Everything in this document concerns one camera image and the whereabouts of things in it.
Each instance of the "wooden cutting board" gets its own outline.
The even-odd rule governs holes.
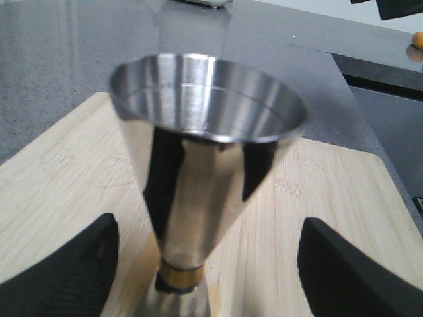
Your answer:
[[[91,96],[0,166],[0,282],[102,213],[120,227],[102,316],[131,316],[159,253],[106,93]],[[213,316],[312,316],[297,274],[302,222],[319,217],[423,289],[423,243],[373,154],[300,139],[208,259]]]

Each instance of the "stainless steel funnel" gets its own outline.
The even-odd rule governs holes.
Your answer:
[[[160,247],[159,278],[189,292],[303,131],[304,103],[264,73],[198,54],[121,65],[111,95]]]

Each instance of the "gray countertop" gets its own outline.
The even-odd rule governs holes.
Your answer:
[[[319,24],[321,17],[253,0],[217,10],[174,0],[0,5],[0,162],[88,96],[108,90],[108,78],[118,64],[157,52],[205,53],[287,82],[309,104],[307,138],[379,155],[423,230],[403,183],[327,53],[332,44],[316,40],[336,34],[336,21],[328,25],[325,17]],[[348,46],[340,45],[342,54],[363,54],[357,48],[348,53]]]

